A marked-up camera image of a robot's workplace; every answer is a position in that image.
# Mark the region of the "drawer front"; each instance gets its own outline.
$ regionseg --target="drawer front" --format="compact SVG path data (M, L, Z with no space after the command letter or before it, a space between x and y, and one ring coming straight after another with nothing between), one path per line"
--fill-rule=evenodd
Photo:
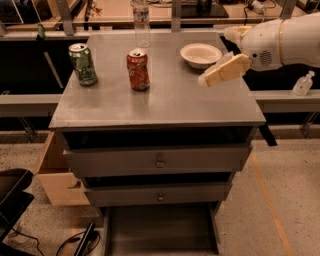
M87 189L92 206L174 204L225 200L232 184L193 184L155 187L120 187Z
M239 171L250 148L246 146L192 149L88 149L64 151L77 177Z

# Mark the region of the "plastic bottle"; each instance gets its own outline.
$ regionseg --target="plastic bottle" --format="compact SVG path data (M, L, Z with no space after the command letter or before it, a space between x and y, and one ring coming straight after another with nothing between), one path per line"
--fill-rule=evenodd
M149 5L147 0L133 0L133 20L138 47L150 46Z
M308 91L312 86L312 77L314 76L313 71L309 71L306 76L300 77L293 87L293 92L299 96L307 95Z

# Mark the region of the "can lid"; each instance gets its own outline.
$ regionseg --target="can lid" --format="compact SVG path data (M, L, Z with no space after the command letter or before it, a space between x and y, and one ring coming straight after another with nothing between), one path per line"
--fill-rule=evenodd
M77 43L69 46L69 50L71 52L82 52L88 48L87 44Z
M129 55L131 57L142 57L146 55L146 51L142 48L135 48L132 51L129 52Z

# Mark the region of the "soda can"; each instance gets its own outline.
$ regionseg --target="soda can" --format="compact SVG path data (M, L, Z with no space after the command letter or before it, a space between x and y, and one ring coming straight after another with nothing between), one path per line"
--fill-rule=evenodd
M69 56L81 85L90 86L98 82L91 51L87 44L77 43L69 46Z
M144 49L135 48L127 55L130 84L136 91L144 91L150 87L147 62L148 55Z

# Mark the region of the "white bowl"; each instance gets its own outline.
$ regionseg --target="white bowl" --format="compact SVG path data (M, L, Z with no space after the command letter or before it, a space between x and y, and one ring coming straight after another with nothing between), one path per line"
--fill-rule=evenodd
M209 44L189 44L180 51L182 58L196 69L206 69L217 62L221 57L221 51Z

